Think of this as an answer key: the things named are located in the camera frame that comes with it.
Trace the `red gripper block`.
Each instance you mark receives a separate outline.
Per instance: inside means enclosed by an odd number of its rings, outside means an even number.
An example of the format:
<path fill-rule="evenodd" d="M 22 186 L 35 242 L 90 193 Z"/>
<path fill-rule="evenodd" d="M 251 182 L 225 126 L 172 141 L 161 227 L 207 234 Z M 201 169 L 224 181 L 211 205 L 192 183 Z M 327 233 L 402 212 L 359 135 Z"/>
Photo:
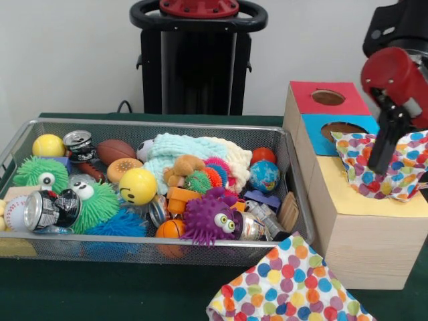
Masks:
<path fill-rule="evenodd" d="M 362 88 L 381 111 L 368 160 L 369 169 L 376 174 L 387 172 L 396 145 L 411 124 L 427 128 L 427 78 L 422 69 L 398 47 L 375 52 L 362 68 Z"/>

